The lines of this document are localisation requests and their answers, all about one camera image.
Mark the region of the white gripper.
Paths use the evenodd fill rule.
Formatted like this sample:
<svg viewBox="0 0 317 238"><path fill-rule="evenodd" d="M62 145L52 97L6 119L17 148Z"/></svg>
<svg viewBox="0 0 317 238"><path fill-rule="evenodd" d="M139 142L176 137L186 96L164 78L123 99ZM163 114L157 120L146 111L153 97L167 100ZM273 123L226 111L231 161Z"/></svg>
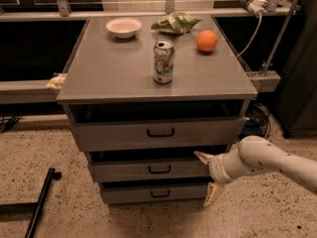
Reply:
<svg viewBox="0 0 317 238"><path fill-rule="evenodd" d="M194 151L194 155L203 164L209 164L210 176L217 182L208 183L207 195L204 201L205 206L210 206L216 202L225 190L224 184L251 173L251 168L240 158L237 150L216 156Z"/></svg>

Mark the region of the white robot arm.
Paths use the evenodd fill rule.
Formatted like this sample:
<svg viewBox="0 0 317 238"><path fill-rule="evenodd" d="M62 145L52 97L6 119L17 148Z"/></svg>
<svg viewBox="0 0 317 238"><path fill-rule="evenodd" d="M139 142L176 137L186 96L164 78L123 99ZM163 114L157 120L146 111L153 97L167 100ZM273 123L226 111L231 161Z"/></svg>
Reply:
<svg viewBox="0 0 317 238"><path fill-rule="evenodd" d="M289 154L265 138L248 136L235 150L220 155L195 151L194 155L209 169L205 206L212 205L225 185L238 178L264 173L280 173L317 194L317 162Z"/></svg>

